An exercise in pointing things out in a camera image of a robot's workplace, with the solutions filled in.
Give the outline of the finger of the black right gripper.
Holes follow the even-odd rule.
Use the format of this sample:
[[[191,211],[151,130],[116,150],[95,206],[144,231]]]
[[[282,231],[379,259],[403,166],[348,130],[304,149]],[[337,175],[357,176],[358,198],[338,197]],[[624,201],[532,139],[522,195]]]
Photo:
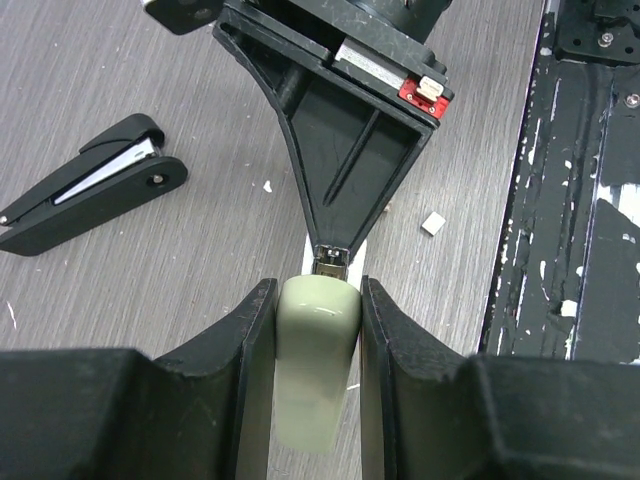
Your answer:
[[[312,248],[354,255],[439,122],[234,13],[216,40],[274,109]]]

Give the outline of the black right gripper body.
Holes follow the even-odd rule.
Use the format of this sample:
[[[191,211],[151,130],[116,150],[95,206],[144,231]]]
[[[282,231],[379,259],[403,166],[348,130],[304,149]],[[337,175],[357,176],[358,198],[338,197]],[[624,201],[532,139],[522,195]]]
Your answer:
[[[419,111],[454,98],[446,67],[425,42],[447,1],[145,1],[143,10],[175,35],[237,13],[251,26],[316,56],[327,67]]]

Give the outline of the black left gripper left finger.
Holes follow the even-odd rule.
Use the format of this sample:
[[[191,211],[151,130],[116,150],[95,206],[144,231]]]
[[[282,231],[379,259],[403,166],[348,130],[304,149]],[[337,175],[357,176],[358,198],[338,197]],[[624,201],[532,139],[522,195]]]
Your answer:
[[[156,359],[134,349],[1,356],[5,479],[262,479],[278,285]]]

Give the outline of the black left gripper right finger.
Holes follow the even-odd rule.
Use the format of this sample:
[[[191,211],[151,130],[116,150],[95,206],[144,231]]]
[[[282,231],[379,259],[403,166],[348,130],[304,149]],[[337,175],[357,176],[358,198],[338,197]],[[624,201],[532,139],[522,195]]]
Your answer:
[[[635,479],[639,370],[462,356],[362,281],[366,479]]]

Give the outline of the silver staple strips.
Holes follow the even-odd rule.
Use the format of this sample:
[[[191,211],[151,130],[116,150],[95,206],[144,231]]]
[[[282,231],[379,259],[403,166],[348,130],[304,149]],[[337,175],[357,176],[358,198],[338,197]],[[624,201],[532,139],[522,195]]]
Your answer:
[[[435,236],[442,227],[446,224],[446,219],[438,212],[431,212],[428,217],[422,222],[420,228],[430,236]]]

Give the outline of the black stapler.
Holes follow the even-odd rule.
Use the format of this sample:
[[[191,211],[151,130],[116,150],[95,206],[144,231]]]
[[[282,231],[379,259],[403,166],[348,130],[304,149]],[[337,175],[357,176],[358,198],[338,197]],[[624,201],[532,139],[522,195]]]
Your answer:
[[[40,255],[185,183],[185,164],[162,153],[165,134],[132,114],[1,211],[1,250]]]

